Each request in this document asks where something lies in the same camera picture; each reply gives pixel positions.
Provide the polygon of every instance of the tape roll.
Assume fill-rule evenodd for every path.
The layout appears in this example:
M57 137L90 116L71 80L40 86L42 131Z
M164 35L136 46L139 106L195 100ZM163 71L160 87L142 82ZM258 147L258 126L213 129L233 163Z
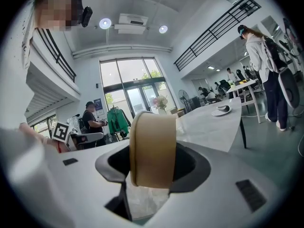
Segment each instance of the tape roll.
M176 152L176 122L173 115L140 112L130 131L130 169L134 186L169 188Z

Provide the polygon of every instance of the fan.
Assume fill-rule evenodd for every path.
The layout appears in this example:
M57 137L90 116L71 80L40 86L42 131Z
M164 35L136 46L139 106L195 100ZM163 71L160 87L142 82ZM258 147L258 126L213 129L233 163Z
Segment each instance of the fan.
M189 95L187 94L187 92L181 89L179 91L179 99L180 99L180 102L182 102L185 105L186 111L190 112L191 107L189 104Z

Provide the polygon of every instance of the floor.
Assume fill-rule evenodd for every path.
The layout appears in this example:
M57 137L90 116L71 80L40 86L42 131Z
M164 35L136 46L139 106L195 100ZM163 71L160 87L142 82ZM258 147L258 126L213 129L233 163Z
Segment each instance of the floor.
M304 105L304 90L300 87L300 104ZM258 107L260 115L267 112L265 93L258 94ZM299 114L304 110L304 106L299 106L293 113L288 108L289 115ZM242 119L247 138L247 149L243 147L241 131L239 129L237 136L232 144L229 153L241 158L248 165L262 172L271 179L279 188L288 188L293 181L293 174L297 171L299 161L302 157L299 155L297 146L304 134L304 117L296 118L290 116L290 124L295 126L292 131L288 129L285 132L279 131L275 123L271 123L261 117L261 123L255 116L255 106L249 105L249 112L246 107L242 109ZM301 144L301 153L304 155L304 141Z

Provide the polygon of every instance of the balcony railing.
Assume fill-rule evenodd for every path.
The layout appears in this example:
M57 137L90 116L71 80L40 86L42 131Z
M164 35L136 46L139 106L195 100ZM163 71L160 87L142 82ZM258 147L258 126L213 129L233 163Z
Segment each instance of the balcony railing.
M231 9L215 21L195 42L174 62L181 71L194 58L216 42L221 36L236 26L246 17L261 8L253 0L240 0Z
M38 29L38 33L39 33L40 37L42 38L44 44L48 48L49 52L51 53L51 55L55 59L56 63L65 71L67 76L73 82L75 82L76 74L73 71L73 69L71 69L70 65L67 63L67 61L65 60L65 58L61 54L56 42L54 41L54 38L53 38L51 32L49 31L49 29Z

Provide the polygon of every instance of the white plate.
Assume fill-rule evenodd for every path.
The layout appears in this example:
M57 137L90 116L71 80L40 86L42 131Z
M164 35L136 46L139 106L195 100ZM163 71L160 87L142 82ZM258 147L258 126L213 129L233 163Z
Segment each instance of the white plate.
M225 114L231 112L231 110L232 110L231 106L229 106L229 111L227 111L227 112L222 112L222 111L219 111L218 109L216 109L214 112L211 113L211 115L213 115L213 116L222 116L222 115L225 115Z

